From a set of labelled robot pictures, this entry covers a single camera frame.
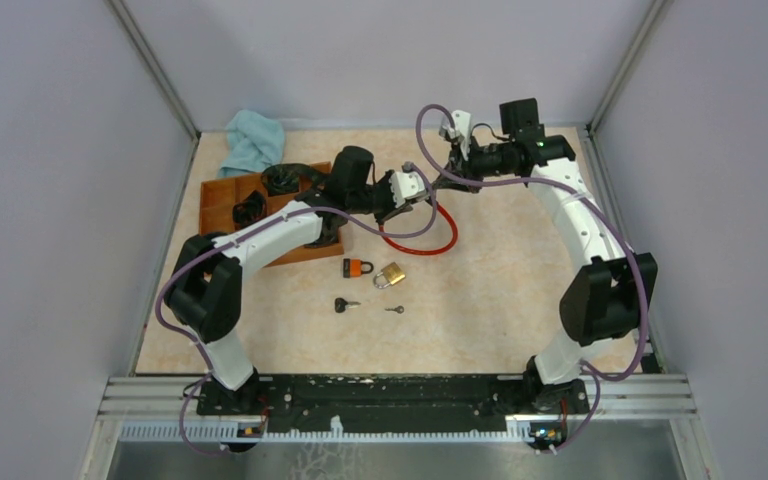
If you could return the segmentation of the light blue towel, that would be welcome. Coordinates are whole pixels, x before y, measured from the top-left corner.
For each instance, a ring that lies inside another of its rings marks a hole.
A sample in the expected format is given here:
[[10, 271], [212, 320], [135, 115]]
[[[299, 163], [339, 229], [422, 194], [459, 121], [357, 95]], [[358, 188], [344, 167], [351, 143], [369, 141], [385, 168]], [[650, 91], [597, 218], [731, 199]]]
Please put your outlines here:
[[283, 125], [252, 110], [238, 111], [226, 126], [229, 153], [219, 166], [219, 179], [260, 173], [283, 161]]

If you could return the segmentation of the wooden divided tray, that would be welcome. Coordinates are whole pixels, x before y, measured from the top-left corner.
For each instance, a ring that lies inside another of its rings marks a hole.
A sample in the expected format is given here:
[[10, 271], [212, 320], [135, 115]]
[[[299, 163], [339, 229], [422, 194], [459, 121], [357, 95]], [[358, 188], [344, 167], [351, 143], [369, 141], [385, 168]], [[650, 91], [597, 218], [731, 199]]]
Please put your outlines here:
[[[326, 175], [331, 171], [331, 164], [329, 162], [315, 163], [311, 166]], [[238, 231], [232, 222], [232, 207], [244, 200], [252, 191], [260, 191], [266, 197], [267, 215], [264, 217], [266, 218], [285, 207], [299, 193], [318, 184], [312, 184], [308, 180], [303, 180], [302, 186], [304, 190], [300, 192], [270, 196], [260, 181], [261, 173], [203, 182], [200, 191], [199, 233], [205, 236], [218, 233], [229, 234]]]

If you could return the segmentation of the dark patterned tie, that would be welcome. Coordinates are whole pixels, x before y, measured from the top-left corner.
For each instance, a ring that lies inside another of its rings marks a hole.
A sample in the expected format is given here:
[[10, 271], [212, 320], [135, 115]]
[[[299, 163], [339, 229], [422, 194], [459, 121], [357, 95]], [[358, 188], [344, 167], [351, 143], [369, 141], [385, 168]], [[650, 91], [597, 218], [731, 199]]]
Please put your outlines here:
[[270, 196], [286, 195], [304, 190], [303, 180], [312, 184], [321, 182], [327, 175], [311, 165], [301, 163], [276, 164], [266, 168], [260, 176], [262, 185]]

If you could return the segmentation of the red cable lock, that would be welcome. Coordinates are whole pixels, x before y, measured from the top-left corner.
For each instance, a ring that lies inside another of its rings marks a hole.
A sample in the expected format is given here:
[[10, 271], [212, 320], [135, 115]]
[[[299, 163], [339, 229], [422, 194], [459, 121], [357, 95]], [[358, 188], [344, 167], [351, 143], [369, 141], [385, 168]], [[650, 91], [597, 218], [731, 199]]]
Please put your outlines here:
[[437, 201], [435, 204], [436, 221], [425, 234], [412, 239], [382, 237], [383, 241], [395, 251], [414, 257], [434, 257], [450, 252], [459, 241], [458, 224], [446, 206]]

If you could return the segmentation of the aluminium frame post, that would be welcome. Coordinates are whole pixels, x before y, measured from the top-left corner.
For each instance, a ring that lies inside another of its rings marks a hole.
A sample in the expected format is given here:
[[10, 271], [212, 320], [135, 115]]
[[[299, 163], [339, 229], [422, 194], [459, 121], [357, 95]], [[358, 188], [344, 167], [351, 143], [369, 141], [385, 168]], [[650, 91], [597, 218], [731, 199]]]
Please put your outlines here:
[[189, 109], [174, 87], [173, 82], [162, 66], [159, 56], [140, 27], [136, 16], [131, 11], [127, 2], [124, 0], [104, 0], [103, 3], [116, 19], [138, 60], [151, 77], [152, 82], [173, 117], [190, 139], [193, 142], [197, 142], [201, 137], [201, 132], [195, 125]]

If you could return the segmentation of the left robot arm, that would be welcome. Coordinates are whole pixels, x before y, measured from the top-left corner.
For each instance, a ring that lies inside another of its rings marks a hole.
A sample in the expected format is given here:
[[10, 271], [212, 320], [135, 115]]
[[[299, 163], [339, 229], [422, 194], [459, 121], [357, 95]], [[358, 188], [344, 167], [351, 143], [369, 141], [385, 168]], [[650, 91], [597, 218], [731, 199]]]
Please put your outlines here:
[[229, 234], [195, 235], [185, 241], [155, 308], [168, 308], [174, 331], [193, 341], [208, 375], [222, 388], [220, 399], [237, 414], [252, 411], [260, 388], [256, 368], [236, 332], [244, 282], [301, 247], [335, 238], [348, 222], [372, 215], [384, 222], [428, 199], [432, 188], [412, 163], [368, 180], [372, 154], [360, 147], [340, 151], [331, 169], [311, 178], [285, 206]]

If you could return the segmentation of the orange black padlock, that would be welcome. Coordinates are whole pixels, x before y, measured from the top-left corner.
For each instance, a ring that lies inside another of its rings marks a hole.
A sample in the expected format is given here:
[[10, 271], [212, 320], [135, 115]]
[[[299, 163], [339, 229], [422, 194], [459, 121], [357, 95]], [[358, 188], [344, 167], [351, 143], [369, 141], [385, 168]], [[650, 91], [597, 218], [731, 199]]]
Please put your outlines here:
[[342, 276], [344, 278], [358, 278], [374, 271], [371, 262], [356, 258], [344, 258], [342, 260]]

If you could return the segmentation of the brass padlock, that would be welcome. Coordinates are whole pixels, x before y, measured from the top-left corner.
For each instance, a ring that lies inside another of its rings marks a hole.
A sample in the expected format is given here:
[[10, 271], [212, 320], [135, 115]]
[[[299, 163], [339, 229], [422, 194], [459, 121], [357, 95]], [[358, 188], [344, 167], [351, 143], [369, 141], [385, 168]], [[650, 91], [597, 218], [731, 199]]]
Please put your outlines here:
[[404, 270], [396, 262], [392, 262], [378, 271], [372, 282], [377, 289], [387, 289], [402, 282], [405, 278]]

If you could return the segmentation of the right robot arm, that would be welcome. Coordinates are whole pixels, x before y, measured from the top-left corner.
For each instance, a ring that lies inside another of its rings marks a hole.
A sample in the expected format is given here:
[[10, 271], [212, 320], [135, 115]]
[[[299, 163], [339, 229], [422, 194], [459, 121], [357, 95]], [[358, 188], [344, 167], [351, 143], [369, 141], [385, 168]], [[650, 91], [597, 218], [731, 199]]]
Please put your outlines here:
[[559, 302], [561, 328], [528, 365], [533, 378], [523, 398], [536, 412], [550, 411], [569, 383], [602, 346], [631, 332], [639, 339], [630, 364], [597, 378], [619, 382], [635, 373], [650, 337], [649, 304], [658, 265], [649, 253], [637, 253], [608, 220], [581, 174], [575, 151], [562, 135], [549, 135], [539, 120], [535, 99], [499, 107], [502, 135], [480, 144], [470, 114], [443, 115], [440, 135], [450, 145], [440, 176], [471, 191], [524, 185], [543, 205], [560, 234], [575, 271]]

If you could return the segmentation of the black head key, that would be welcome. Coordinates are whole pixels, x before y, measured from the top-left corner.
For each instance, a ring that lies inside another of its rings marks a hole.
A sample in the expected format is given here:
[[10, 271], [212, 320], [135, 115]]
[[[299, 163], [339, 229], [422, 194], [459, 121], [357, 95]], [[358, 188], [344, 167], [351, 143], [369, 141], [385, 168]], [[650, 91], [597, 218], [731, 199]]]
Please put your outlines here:
[[342, 297], [334, 299], [334, 311], [336, 313], [345, 313], [347, 310], [360, 306], [361, 303], [357, 301], [349, 301]]

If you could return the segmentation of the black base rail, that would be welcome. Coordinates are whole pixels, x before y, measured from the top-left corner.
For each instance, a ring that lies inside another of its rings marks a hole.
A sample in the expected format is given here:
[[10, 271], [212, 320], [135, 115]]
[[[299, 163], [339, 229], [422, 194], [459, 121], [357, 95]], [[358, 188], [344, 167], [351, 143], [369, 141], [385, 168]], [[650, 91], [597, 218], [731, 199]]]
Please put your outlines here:
[[231, 391], [210, 380], [197, 395], [204, 416], [263, 415], [281, 422], [329, 410], [345, 423], [378, 417], [503, 419], [513, 414], [584, 414], [590, 409], [581, 380], [543, 385], [532, 373], [517, 374], [256, 374]]

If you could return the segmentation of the rolled tie middle tray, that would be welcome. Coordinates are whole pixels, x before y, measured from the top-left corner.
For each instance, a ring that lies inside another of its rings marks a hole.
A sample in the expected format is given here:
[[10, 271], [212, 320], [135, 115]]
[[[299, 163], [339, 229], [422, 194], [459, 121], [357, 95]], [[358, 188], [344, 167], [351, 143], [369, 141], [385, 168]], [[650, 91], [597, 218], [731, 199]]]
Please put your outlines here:
[[252, 191], [244, 200], [232, 207], [231, 218], [236, 230], [242, 230], [267, 215], [266, 197], [260, 191]]

